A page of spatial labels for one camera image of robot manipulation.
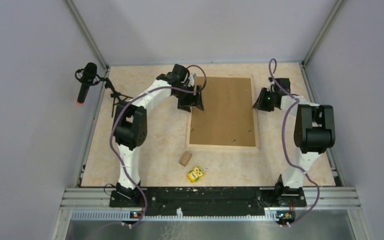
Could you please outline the small wooden block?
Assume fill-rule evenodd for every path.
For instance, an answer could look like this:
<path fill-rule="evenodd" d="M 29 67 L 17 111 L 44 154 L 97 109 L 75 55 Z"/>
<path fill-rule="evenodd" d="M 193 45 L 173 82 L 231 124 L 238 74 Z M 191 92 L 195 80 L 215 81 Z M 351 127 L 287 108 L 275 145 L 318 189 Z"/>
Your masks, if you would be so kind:
<path fill-rule="evenodd" d="M 192 156 L 193 154 L 190 151 L 185 151 L 179 159 L 179 164 L 186 167 Z"/>

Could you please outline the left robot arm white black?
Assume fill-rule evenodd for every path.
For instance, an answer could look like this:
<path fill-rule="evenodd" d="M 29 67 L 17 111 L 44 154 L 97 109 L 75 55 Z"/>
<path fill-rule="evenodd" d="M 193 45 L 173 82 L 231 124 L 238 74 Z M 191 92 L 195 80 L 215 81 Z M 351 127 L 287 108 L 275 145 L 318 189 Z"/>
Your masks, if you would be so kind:
<path fill-rule="evenodd" d="M 158 75 L 137 97 L 117 103 L 111 129 L 110 148 L 118 157 L 120 175 L 116 189 L 129 207 L 140 202 L 139 152 L 148 134 L 148 114 L 169 97 L 177 98 L 177 109 L 204 111 L 202 92 L 207 82 L 198 84 L 190 67 L 175 64 L 168 73 Z"/>

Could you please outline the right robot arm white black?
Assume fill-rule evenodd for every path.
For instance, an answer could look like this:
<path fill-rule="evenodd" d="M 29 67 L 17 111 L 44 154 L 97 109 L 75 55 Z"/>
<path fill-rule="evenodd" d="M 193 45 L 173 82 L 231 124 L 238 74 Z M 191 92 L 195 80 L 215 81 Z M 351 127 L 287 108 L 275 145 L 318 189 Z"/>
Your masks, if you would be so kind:
<path fill-rule="evenodd" d="M 287 206 L 294 197 L 303 199 L 302 188 L 314 162 L 335 144 L 335 118 L 331 105 L 320 105 L 291 93 L 289 78 L 269 77 L 270 86 L 263 87 L 253 109 L 272 112 L 276 108 L 295 116 L 293 141 L 294 157 L 286 157 L 287 169 L 274 187 L 273 200 Z"/>

